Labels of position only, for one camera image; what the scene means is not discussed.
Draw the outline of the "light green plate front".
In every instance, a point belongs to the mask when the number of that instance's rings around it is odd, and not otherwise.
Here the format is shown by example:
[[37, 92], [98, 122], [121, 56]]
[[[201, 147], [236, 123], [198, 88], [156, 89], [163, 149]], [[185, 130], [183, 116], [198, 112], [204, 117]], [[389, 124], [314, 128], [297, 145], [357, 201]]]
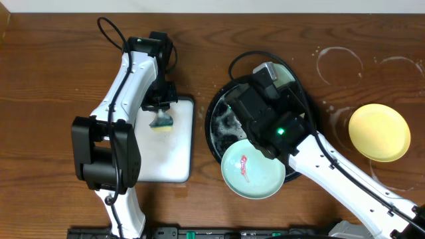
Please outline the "light green plate front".
[[278, 159], [269, 159], [247, 140], [233, 143], [221, 161], [221, 173], [236, 194], [253, 200], [277, 193], [286, 178], [286, 167]]

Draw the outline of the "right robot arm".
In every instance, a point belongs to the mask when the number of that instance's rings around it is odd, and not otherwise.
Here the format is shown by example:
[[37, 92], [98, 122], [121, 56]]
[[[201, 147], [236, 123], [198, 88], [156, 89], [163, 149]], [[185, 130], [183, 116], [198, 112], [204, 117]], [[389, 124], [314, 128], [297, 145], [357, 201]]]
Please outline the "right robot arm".
[[348, 208], [373, 238], [423, 238], [424, 208], [394, 195], [344, 158], [318, 130], [312, 100], [298, 79], [278, 85], [269, 76], [233, 80], [225, 99], [249, 142], [316, 182]]

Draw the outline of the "yellow plate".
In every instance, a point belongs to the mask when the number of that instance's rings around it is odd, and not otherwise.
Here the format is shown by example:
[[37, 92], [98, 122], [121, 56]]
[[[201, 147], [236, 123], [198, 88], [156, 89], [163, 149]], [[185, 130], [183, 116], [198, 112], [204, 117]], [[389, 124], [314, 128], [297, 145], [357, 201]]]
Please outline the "yellow plate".
[[355, 110], [348, 130], [355, 148], [373, 161], [396, 161], [410, 147], [411, 133], [406, 120], [383, 104], [367, 104]]

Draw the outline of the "light green plate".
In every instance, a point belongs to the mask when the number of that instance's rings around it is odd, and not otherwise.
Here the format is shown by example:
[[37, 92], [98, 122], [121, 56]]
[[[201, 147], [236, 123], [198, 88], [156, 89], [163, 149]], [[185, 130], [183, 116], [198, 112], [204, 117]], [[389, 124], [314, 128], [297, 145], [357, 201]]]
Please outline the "light green plate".
[[274, 63], [274, 69], [276, 72], [276, 80], [274, 81], [276, 88], [295, 81], [295, 78], [285, 66]]
[[286, 178], [286, 167], [278, 159], [269, 159], [247, 140], [233, 143], [221, 161], [221, 173], [236, 194], [253, 200], [277, 193]]

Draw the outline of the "green yellow sponge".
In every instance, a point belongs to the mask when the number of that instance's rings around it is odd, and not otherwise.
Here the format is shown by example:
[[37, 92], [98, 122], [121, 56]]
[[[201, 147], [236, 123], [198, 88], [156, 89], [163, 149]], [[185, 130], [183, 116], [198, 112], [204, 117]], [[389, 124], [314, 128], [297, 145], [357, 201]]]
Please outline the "green yellow sponge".
[[156, 132], [170, 131], [173, 127], [173, 118], [164, 110], [158, 110], [149, 126]]

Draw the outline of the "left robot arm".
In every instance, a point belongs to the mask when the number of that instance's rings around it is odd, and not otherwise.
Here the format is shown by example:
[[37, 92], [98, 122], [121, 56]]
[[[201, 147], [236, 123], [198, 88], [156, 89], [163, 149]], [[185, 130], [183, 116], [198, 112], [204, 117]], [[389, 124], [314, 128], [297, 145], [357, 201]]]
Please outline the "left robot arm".
[[111, 235], [140, 238], [145, 215], [135, 192], [141, 169], [135, 121], [143, 110], [159, 114], [154, 128], [172, 126], [167, 110], [178, 96], [166, 75], [177, 51], [166, 33], [155, 31], [147, 38], [128, 38], [121, 50], [122, 65], [102, 103], [72, 122], [72, 149], [76, 176], [103, 200]]

